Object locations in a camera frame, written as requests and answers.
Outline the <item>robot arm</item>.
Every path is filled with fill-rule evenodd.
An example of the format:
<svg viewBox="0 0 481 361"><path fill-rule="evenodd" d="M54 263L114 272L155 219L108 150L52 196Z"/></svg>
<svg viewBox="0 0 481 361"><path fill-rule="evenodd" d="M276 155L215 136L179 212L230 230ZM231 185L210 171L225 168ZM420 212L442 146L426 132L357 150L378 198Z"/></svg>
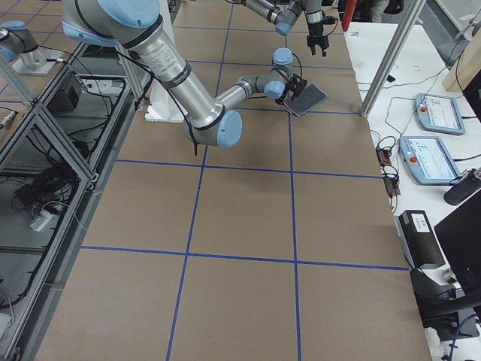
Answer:
<svg viewBox="0 0 481 361"><path fill-rule="evenodd" d="M186 111L183 126L196 144L233 147L243 131L235 107L254 94L281 103L288 93L299 96L307 85L292 69L290 49L274 52L267 74L241 77L220 96L213 97L163 29L157 1L64 1L64 33L87 44L121 45L136 53L148 72Z"/></svg>
<svg viewBox="0 0 481 361"><path fill-rule="evenodd" d="M275 25L276 32L284 37L292 31L298 18L303 14L308 28L307 46L313 56L316 54L316 47L320 48L323 57L327 56L329 41L328 34L324 32L324 26L336 26L339 22L338 18L325 14L321 1L290 1L285 10L280 9L275 1L244 0L228 1L228 3L250 9Z"/></svg>

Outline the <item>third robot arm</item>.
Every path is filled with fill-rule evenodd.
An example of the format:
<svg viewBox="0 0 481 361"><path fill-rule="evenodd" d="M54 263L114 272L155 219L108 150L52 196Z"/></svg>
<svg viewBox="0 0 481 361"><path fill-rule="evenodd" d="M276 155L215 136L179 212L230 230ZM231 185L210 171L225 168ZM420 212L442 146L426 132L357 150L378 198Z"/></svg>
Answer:
<svg viewBox="0 0 481 361"><path fill-rule="evenodd" d="M1 55L20 75L47 75L58 60L63 60L61 50L40 47L28 26L19 20L1 24Z"/></svg>

